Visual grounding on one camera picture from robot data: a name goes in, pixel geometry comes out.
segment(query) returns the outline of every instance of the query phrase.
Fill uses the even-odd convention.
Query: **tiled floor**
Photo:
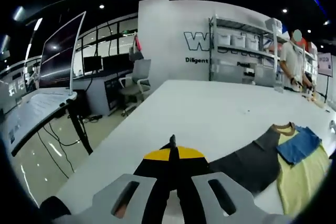
[[[110,116],[103,117],[97,123],[86,123],[85,128],[91,147],[95,149],[122,121],[121,111],[118,110]],[[51,126],[62,143],[70,144],[79,140],[71,120],[68,119],[68,115],[53,119]],[[45,128],[51,132],[48,124]],[[70,177],[73,172],[64,152],[60,148],[60,144],[44,129],[39,131],[39,135],[54,160],[64,173]],[[63,149],[67,153],[75,171],[88,157],[81,142],[73,146],[63,146]],[[38,134],[35,134],[11,160],[13,169],[22,186],[38,205],[47,197],[55,195],[67,181],[67,177],[59,170],[41,143]]]

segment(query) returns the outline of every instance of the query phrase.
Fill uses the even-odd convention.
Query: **folded clothes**
[[[299,133],[277,147],[278,153],[289,165],[298,164],[312,154],[321,143],[321,139],[308,127],[295,128]]]

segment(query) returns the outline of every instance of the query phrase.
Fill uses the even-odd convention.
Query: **person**
[[[297,45],[297,41],[293,37],[293,32],[289,31],[290,40]],[[283,44],[280,54],[280,67],[285,73],[284,87],[285,89],[300,92],[302,85],[305,85],[308,89],[312,89],[313,85],[311,81],[304,74],[303,69],[303,54],[299,52],[291,42]]]

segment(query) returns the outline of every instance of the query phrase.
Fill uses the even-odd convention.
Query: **sign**
[[[330,53],[318,54],[318,73],[332,77],[332,57]]]

